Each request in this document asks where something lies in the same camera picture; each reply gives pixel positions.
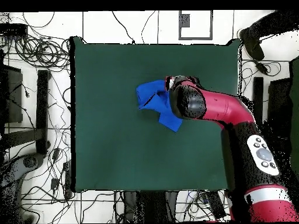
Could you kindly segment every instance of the black cable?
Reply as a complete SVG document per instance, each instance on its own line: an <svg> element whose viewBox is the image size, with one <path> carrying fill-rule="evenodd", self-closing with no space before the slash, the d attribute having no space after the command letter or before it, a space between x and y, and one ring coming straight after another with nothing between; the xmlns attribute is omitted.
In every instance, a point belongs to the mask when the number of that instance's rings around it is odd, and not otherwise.
<svg viewBox="0 0 299 224"><path fill-rule="evenodd" d="M32 128L34 129L34 131L35 131L35 133L36 133L36 129L35 129L33 123L32 123L32 120L31 120L31 118L30 118L30 116L29 116L27 110L26 110L25 108L21 107L19 104L17 104L17 102L15 102L14 100L12 100L12 99L9 99L9 100L10 100L13 104L15 104L15 105L17 105L18 107L20 107L20 108L27 114L27 116L28 116L28 118L29 118L29 121L30 121L30 123L31 123L31 126L32 126Z"/></svg>
<svg viewBox="0 0 299 224"><path fill-rule="evenodd" d="M33 178L40 177L40 176L44 175L45 173L47 173L47 172L49 171L49 169L50 169L50 167L48 166L48 163L49 163L49 157L48 157L48 162L47 162L47 167L48 167L48 168L47 168L47 170L46 170L44 173L42 173L42 174L40 174L40 175L33 176L33 177L31 177L31 178L24 179L24 180L26 180L26 181L28 181L28 180L32 180Z"/></svg>
<svg viewBox="0 0 299 224"><path fill-rule="evenodd" d="M96 202L96 200L97 200L97 198L98 198L99 196L111 196L111 195L113 195L113 194L114 194L114 193L111 193L111 194L100 193L100 194L98 194L98 195L96 196L95 200L93 200L92 204L91 204L89 207L87 207L86 209L83 210L83 212L82 212L82 220L81 220L81 223L83 223L83 221L84 221L84 212L87 211L88 209L90 209L90 208L95 204L95 202Z"/></svg>
<svg viewBox="0 0 299 224"><path fill-rule="evenodd" d="M67 51L63 49L64 44L67 46ZM35 68L47 68L50 71L59 72L69 66L69 41L67 39L59 45L49 39L43 40L43 38L38 39L28 35L26 38L15 41L14 48L16 54L24 62Z"/></svg>
<svg viewBox="0 0 299 224"><path fill-rule="evenodd" d="M82 224L82 193L80 193L80 224Z"/></svg>
<svg viewBox="0 0 299 224"><path fill-rule="evenodd" d="M199 201L201 201L200 199L200 191L197 191L197 194L194 198L191 198L192 201L190 203L187 203L188 206L186 207L185 211L184 212L177 212L177 214L181 213L181 214L184 214L183 215L183 221L185 221L186 219L186 215L188 214L188 216L190 217L190 220L192 219L193 221L195 220L198 220L198 219L203 219L203 218L206 218L208 217L209 220L211 220L209 213L207 213L205 211L205 208L204 207L201 207L200 204L199 204ZM197 210L195 212L192 211L192 205L195 205L197 207ZM194 217L193 215L190 214L189 210L191 211L191 213L193 214L196 214L198 212L198 210L201 210L203 213L204 213L204 216L200 216L200 217Z"/></svg>
<svg viewBox="0 0 299 224"><path fill-rule="evenodd" d="M142 38L142 42L143 42L143 44L144 44L144 40L143 40L143 36L142 36L142 34L143 34L143 30L145 29L145 26L147 25L148 20L151 18L151 16L152 16L155 12L156 12L156 11L153 11L153 13L148 17L148 19L147 19L147 21L146 21L146 23L145 23L145 25L144 25L144 27L143 27L143 29L142 29L142 31L141 31L141 38Z"/></svg>
<svg viewBox="0 0 299 224"><path fill-rule="evenodd" d="M68 91L69 89L71 89L71 87L68 87L68 88L65 89L64 92L62 93L62 99L63 99L63 101L66 102L67 104L71 104L71 103L70 103L70 102L67 102L67 101L65 100L64 94L65 94L66 91Z"/></svg>
<svg viewBox="0 0 299 224"><path fill-rule="evenodd" d="M75 213L75 218L76 218L77 224L80 224L78 221L78 218L77 218L77 213L76 213L76 202L74 204L74 213Z"/></svg>
<svg viewBox="0 0 299 224"><path fill-rule="evenodd" d="M118 22L119 24L121 24L122 27L125 29L125 31L126 31L126 33L127 33L127 36L132 40L132 44L136 44L136 43L135 43L135 40L133 40L133 39L131 38L131 36L128 35L128 30L126 29L126 27L125 27L125 26L118 20L118 18L115 16L115 14L114 14L113 11L112 11L112 15L113 15L114 18L117 20L117 22Z"/></svg>
<svg viewBox="0 0 299 224"><path fill-rule="evenodd" d="M55 82L55 84L56 84L56 87L57 87L57 89L58 89L58 91L59 91L59 94L60 94L61 98L63 99L62 93L61 93L61 91L60 91L60 88L58 87L58 84L57 84L55 78L54 78L53 76L52 76L52 78L53 78L53 80L54 80L54 82Z"/></svg>
<svg viewBox="0 0 299 224"><path fill-rule="evenodd" d="M64 207L62 208L62 210L60 210L59 213L56 214L56 216L53 218L52 222L50 222L50 223L48 223L48 224L53 224L55 221L58 221L58 222L59 222L60 219L62 218L62 216L65 215L65 214L68 212L68 210L70 209L71 205L72 205L72 203L71 203L70 205L64 206ZM58 220L58 219L56 219L56 217L57 217L60 213L61 213L61 216L60 216L60 218L59 218L59 220Z"/></svg>
<svg viewBox="0 0 299 224"><path fill-rule="evenodd" d="M52 17L51 17L51 19L48 21L47 24L45 24L44 26L36 27L36 26L32 26L32 25L29 25L29 24L28 24L28 21L27 21L26 18L25 18L25 13L23 12L23 18L24 18L24 20L27 22L28 26L30 26L30 27L34 27L34 28L42 28L42 27L46 27L46 26L48 26L48 25L52 22L52 20L53 20L53 18L54 18L54 15L55 15L55 12L53 12Z"/></svg>
<svg viewBox="0 0 299 224"><path fill-rule="evenodd" d="M37 200L34 204L32 204L28 209L25 209L25 211L28 211L31 207L33 207L37 202L39 202L44 196L46 196L48 194L48 192L46 192L46 191L44 191L44 192L45 192L45 194L39 200Z"/></svg>
<svg viewBox="0 0 299 224"><path fill-rule="evenodd" d="M13 158L11 158L10 160L8 160L7 162L4 162L4 165L13 162L13 160L18 156L18 154L20 153L20 151L21 151L23 148L28 147L29 145L34 144L34 143L35 143L35 141L33 141L33 142L31 142L31 143L29 143L29 144L27 144L27 145L21 147L21 148L19 149L19 151L17 152L17 154L16 154Z"/></svg>
<svg viewBox="0 0 299 224"><path fill-rule="evenodd" d="M246 63L248 63L248 62L253 62L254 64L257 63L256 61L249 60L249 61L246 61L246 62L244 62L244 63L242 64L242 68L243 68L243 66L244 66ZM276 74L274 74L274 75L269 75L269 74L271 73L271 67L270 67L270 64L278 64L278 65L279 65L278 73L276 73ZM281 65L280 65L279 62L263 63L263 65L269 67L269 69L267 70L267 75L266 75L266 76L272 76L272 77L273 77L273 76L278 75L278 74L280 73L280 71L281 71ZM244 71L246 71L247 69L250 70L251 74L250 74L249 76L247 76L247 77L244 78L244 77L243 77L243 73L244 73ZM247 86L249 85L249 83L251 82L252 76L253 76L254 74L256 74L257 72L259 72L258 69L253 73L251 68L245 68L245 69L242 70L242 72L241 72L241 73L242 73L241 78L242 78L242 81L245 82L245 87L244 87L244 89L243 89L243 91L242 91L242 93L241 93L242 95L244 94L245 89L247 88Z"/></svg>
<svg viewBox="0 0 299 224"><path fill-rule="evenodd" d="M43 188L41 188L41 187L39 187L39 186L34 186L34 187L32 187L32 188L29 190L29 192L26 193L25 196L23 196L23 197L21 198L21 200L23 200L24 197L26 197L27 195L29 195L29 193L31 192L31 190L34 189L34 188L38 188L39 190L41 190L42 192L44 192L45 194L47 194L49 197L51 197L52 199L56 200L57 202L60 202L60 203L63 203L63 204L65 204L65 203L67 202L65 199L64 199L64 200L61 200L61 199L58 199L58 198L52 196L50 193L48 193L47 191L45 191Z"/></svg>

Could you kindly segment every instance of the blue towel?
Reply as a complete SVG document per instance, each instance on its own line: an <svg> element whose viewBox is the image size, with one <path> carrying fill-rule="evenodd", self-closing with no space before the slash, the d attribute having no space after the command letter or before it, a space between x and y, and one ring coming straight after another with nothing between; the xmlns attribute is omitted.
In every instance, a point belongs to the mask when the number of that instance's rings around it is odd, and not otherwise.
<svg viewBox="0 0 299 224"><path fill-rule="evenodd" d="M172 113L169 92L164 80L144 83L136 88L139 109L150 109L160 113L159 123L177 132L183 120Z"/></svg>

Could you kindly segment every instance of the red robot arm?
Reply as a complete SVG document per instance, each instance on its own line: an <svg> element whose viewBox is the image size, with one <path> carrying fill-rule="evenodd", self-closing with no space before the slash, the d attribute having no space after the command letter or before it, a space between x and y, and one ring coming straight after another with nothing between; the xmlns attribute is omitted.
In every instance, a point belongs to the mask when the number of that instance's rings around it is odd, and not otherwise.
<svg viewBox="0 0 299 224"><path fill-rule="evenodd" d="M298 222L280 179L279 165L239 98L204 90L198 78L167 77L172 111L180 118L214 121L221 127L231 219L239 222Z"/></svg>

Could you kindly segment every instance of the green table surface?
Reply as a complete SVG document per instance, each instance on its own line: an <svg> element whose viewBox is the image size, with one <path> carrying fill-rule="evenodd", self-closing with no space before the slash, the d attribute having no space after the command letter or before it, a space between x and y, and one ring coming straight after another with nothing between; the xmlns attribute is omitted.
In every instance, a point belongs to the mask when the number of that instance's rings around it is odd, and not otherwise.
<svg viewBox="0 0 299 224"><path fill-rule="evenodd" d="M81 190L227 188L220 128L185 120L177 133L139 110L136 87L190 75L235 95L239 40L230 45L75 43L76 184Z"/></svg>

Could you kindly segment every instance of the control panel button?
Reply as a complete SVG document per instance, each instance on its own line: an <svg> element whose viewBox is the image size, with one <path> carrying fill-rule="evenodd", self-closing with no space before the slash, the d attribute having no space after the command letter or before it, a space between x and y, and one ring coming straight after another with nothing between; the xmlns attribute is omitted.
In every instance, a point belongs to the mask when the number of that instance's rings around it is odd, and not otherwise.
<svg viewBox="0 0 299 224"><path fill-rule="evenodd" d="M262 162L263 167L269 167L269 164L267 162Z"/></svg>
<svg viewBox="0 0 299 224"><path fill-rule="evenodd" d="M270 162L270 167L272 167L273 169L276 168L275 164L273 162Z"/></svg>
<svg viewBox="0 0 299 224"><path fill-rule="evenodd" d="M273 155L267 149L258 149L258 151L256 151L256 155L258 158L266 160L267 162L270 162L273 159Z"/></svg>

